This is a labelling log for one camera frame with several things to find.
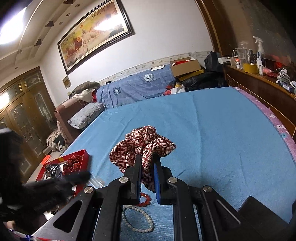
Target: silver screw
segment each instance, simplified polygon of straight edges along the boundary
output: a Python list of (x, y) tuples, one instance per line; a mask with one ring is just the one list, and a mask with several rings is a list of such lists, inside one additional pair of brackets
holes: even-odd
[(121, 177), (121, 178), (119, 179), (119, 182), (121, 182), (121, 183), (126, 183), (126, 182), (128, 182), (128, 178), (127, 178), (127, 177)]
[(170, 183), (176, 183), (176, 182), (178, 181), (178, 179), (175, 178), (175, 177), (170, 177), (170, 178), (168, 179), (168, 181), (169, 181)]
[(92, 193), (93, 190), (94, 190), (93, 187), (86, 187), (86, 188), (84, 189), (84, 192), (85, 192), (85, 193)]
[(204, 190), (205, 192), (211, 192), (211, 191), (213, 191), (213, 188), (212, 188), (211, 186), (204, 186), (204, 187), (203, 187), (203, 190)]

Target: framed painting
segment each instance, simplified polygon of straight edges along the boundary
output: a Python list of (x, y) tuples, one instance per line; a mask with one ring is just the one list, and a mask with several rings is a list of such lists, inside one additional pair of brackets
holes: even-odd
[(67, 74), (104, 48), (134, 34), (120, 0), (107, 0), (82, 17), (58, 42)]

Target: blue bedsheet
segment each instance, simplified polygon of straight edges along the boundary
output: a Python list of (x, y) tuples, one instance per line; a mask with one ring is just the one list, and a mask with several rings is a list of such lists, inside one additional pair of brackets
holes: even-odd
[(101, 86), (96, 93), (97, 102), (105, 104), (106, 109), (110, 109), (158, 97), (174, 79), (169, 65), (154, 71), (146, 70)]
[[(107, 185), (122, 176), (109, 161), (110, 150), (125, 134), (145, 125), (173, 141), (177, 148), (162, 165), (188, 185), (211, 185), (236, 210), (252, 195), (289, 222), (296, 199), (296, 168), (285, 142), (265, 115), (231, 87), (161, 96), (105, 110), (66, 150), (86, 149), (91, 173)], [(159, 206), (155, 195), (143, 208), (155, 230), (136, 233), (122, 225), (121, 240), (173, 240), (172, 206)], [(137, 228), (142, 215), (127, 212)]]

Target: bed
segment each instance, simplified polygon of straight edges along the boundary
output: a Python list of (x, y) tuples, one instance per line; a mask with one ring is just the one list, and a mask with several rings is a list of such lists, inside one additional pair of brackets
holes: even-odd
[[(226, 87), (160, 96), (105, 110), (65, 151), (91, 155), (90, 185), (108, 185), (122, 176), (109, 161), (111, 149), (132, 129), (152, 125), (177, 148), (163, 166), (188, 185), (211, 185), (236, 210), (253, 196), (286, 222), (296, 200), (296, 145), (285, 127), (256, 98)], [(155, 224), (142, 234), (122, 225), (122, 241), (173, 240), (172, 206), (159, 206), (155, 194), (143, 208)], [(145, 228), (142, 215), (126, 211), (129, 222)]]

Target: white spray bottle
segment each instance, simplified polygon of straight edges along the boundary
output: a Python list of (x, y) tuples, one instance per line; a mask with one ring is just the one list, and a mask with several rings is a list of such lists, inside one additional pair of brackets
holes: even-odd
[(255, 43), (258, 43), (257, 60), (259, 58), (265, 58), (264, 49), (263, 49), (263, 46), (262, 46), (263, 40), (261, 38), (256, 37), (256, 36), (253, 36), (253, 38), (256, 39)]

